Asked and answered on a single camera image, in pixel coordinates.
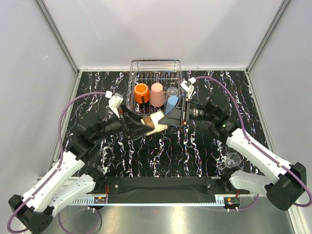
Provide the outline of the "metal cup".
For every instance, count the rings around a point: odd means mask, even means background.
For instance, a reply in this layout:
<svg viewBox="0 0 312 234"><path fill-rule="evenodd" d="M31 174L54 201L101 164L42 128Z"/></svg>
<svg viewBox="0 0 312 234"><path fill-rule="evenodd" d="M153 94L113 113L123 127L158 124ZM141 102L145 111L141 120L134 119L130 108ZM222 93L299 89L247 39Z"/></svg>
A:
<svg viewBox="0 0 312 234"><path fill-rule="evenodd" d="M143 117L141 123L152 127L152 131L148 132L146 136L159 133L168 129L168 125L159 124L158 121L164 117L164 113L159 110L149 116Z"/></svg>

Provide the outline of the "blue plastic cup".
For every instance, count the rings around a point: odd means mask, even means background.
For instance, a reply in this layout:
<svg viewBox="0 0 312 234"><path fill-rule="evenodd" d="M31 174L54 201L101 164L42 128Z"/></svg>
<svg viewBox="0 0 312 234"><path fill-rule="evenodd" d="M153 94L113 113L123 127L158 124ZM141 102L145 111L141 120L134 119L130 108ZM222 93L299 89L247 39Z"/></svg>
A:
<svg viewBox="0 0 312 234"><path fill-rule="evenodd" d="M167 99L167 105L165 109L165 114L168 114L177 104L178 96L169 96Z"/></svg>

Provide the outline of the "clear faceted glass tumbler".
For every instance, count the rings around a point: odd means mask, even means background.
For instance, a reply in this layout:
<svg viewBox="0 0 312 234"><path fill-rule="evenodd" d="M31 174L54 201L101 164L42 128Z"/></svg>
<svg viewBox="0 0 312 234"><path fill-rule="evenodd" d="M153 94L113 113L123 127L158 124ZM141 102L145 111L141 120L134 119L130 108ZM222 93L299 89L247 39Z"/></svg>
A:
<svg viewBox="0 0 312 234"><path fill-rule="evenodd" d="M167 95L170 96L178 96L179 95L179 90L176 87L169 87L167 89Z"/></svg>

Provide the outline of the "pink plastic cup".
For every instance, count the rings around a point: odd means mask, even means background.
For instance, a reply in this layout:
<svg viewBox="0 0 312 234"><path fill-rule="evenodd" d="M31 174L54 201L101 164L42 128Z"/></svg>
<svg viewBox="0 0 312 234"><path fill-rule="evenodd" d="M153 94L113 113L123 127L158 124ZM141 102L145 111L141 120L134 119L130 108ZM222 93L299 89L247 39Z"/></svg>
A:
<svg viewBox="0 0 312 234"><path fill-rule="evenodd" d="M154 83L151 86L150 104L154 107L161 107L164 104L164 90L161 83Z"/></svg>

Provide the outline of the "orange cup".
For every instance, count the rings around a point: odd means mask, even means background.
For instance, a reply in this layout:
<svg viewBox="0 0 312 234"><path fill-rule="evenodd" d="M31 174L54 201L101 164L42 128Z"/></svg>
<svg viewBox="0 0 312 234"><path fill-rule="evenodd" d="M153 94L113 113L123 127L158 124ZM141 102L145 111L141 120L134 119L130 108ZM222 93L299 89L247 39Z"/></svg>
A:
<svg viewBox="0 0 312 234"><path fill-rule="evenodd" d="M134 87L134 98L139 104L145 104L149 102L150 92L149 87L145 83L139 83Z"/></svg>

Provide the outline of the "small clear plastic cup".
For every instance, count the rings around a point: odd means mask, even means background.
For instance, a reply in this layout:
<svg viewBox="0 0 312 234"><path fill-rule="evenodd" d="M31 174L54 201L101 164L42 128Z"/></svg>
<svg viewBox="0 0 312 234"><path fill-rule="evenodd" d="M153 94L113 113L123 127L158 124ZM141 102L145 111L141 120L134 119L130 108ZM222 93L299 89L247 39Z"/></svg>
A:
<svg viewBox="0 0 312 234"><path fill-rule="evenodd" d="M233 168L239 166L241 161L242 158L238 153L229 153L225 158L225 166L227 168Z"/></svg>

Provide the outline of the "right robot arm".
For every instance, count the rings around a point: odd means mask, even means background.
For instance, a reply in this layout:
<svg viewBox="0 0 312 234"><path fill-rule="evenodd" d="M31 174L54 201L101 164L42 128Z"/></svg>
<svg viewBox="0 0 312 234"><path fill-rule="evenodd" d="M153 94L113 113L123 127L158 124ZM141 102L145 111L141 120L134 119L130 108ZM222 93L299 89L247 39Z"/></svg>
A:
<svg viewBox="0 0 312 234"><path fill-rule="evenodd" d="M206 105L181 97L159 124L178 126L189 120L208 121L209 131L215 139L239 152L262 172L262 175L255 175L230 169L221 181L221 189L227 194L237 189L256 193L282 211L296 204L304 193L311 195L306 168L299 162L290 164L257 142L243 124L230 117L230 108L225 97L211 96Z"/></svg>

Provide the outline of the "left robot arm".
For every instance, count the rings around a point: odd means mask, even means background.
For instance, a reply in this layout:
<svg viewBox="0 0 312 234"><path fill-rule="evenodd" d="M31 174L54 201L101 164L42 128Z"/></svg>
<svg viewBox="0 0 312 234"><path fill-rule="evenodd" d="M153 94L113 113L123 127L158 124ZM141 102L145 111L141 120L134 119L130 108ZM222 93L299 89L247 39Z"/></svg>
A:
<svg viewBox="0 0 312 234"><path fill-rule="evenodd" d="M100 149L99 140L116 133L129 138L139 138L156 127L150 117L130 112L124 105L117 115L103 121L95 113L88 113L77 125L77 134L53 168L29 191L13 195L8 203L16 217L31 233L42 233L54 217L72 201L83 194L101 193L105 188L104 175L95 168L87 167L74 183L62 188L64 183L84 167Z"/></svg>

